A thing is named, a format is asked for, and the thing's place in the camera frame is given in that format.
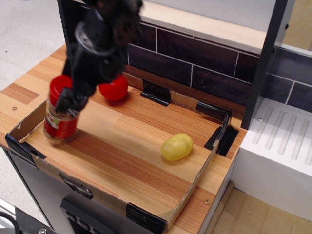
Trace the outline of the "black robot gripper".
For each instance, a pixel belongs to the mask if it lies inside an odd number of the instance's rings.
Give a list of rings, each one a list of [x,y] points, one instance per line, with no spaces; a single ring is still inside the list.
[[[64,0],[62,27],[67,47],[64,87],[56,113],[77,116],[96,86],[111,83],[124,70],[128,44],[140,34],[141,0]]]

